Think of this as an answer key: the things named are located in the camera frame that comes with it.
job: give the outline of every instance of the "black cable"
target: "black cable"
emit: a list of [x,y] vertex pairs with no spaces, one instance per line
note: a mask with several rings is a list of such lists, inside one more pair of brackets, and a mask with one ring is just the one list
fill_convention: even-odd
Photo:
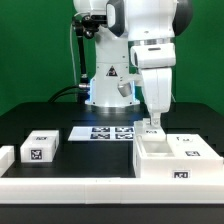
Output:
[[68,87],[65,87],[63,88],[62,90],[59,90],[58,92],[56,92],[49,100],[48,102],[52,102],[54,100],[55,97],[57,97],[58,95],[60,95],[61,93],[63,92],[66,92],[67,90],[70,90],[70,89],[78,89],[79,86],[78,85],[73,85],[73,86],[68,86]]
[[62,97],[62,96],[67,96],[67,95],[75,95],[75,94],[79,94],[79,92],[68,92],[68,93],[61,93],[57,96],[55,96],[55,98],[53,98],[51,101],[48,101],[49,103],[54,103],[58,98]]

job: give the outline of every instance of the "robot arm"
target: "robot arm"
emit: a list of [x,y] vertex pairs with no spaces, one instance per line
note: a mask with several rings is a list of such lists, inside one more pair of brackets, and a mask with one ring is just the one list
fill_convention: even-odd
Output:
[[[101,33],[96,36],[97,66],[108,64],[102,75],[98,75],[100,83],[106,80],[104,74],[111,67],[109,61],[115,65],[115,70],[125,66],[127,68],[128,62],[122,61],[127,57],[122,56],[126,55],[128,49],[124,49],[121,55],[119,52],[121,46],[127,45],[128,42],[132,45],[131,63],[138,68],[139,74],[124,75],[127,71],[121,69],[119,74],[122,75],[118,74],[117,80],[108,81],[108,88],[114,81],[111,91],[119,89],[122,96],[130,97],[132,89],[129,83],[134,81],[141,86],[151,116],[151,125],[160,127],[161,113],[168,112],[171,102],[170,67],[176,63],[175,46],[171,39],[181,34],[190,23],[191,0],[74,0],[74,5],[78,12],[88,12],[87,20],[85,21],[84,17],[83,21],[87,38],[93,37],[94,33],[99,31],[99,25],[108,28],[111,35],[114,35],[111,36],[105,30],[101,30]],[[118,54],[105,60],[108,53],[101,49],[105,50],[107,46],[110,46],[110,49],[117,47]],[[95,85],[94,88],[99,89],[100,85]],[[123,100],[122,98],[108,96],[108,101],[112,98],[117,99],[113,105],[121,105],[119,102]]]
[[131,62],[142,79],[140,85],[153,127],[160,127],[161,113],[168,112],[170,107],[170,67],[176,64],[171,38],[181,34],[191,18],[190,0],[110,0],[107,3],[108,28],[118,36],[124,33],[125,27],[128,31],[128,41],[133,45]]

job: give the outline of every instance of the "white cube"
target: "white cube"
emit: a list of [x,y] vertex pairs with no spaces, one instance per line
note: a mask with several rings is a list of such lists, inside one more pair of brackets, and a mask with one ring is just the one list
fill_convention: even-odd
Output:
[[58,145],[59,131],[33,131],[20,148],[21,162],[52,162]]

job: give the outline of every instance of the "black and white pattern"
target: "black and white pattern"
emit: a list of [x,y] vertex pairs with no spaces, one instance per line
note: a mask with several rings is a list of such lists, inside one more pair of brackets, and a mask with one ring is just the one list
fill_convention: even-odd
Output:
[[31,150],[31,160],[42,160],[42,150],[41,149],[33,149]]
[[92,132],[110,132],[109,127],[94,127],[92,128]]
[[133,134],[116,134],[116,139],[122,140],[122,139],[133,139]]
[[90,139],[98,139],[98,140],[110,139],[110,134],[91,134]]
[[197,151],[186,151],[187,156],[201,156]]
[[130,127],[116,127],[115,132],[134,132],[134,128]]

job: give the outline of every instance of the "white block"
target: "white block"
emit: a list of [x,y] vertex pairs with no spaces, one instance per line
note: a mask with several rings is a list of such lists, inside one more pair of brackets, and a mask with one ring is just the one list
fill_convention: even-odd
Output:
[[33,131],[20,148],[21,162],[52,162],[58,145],[59,131]]
[[8,170],[15,161],[14,147],[3,146],[0,148],[0,177]]
[[120,203],[120,179],[90,179],[85,185],[86,204]]

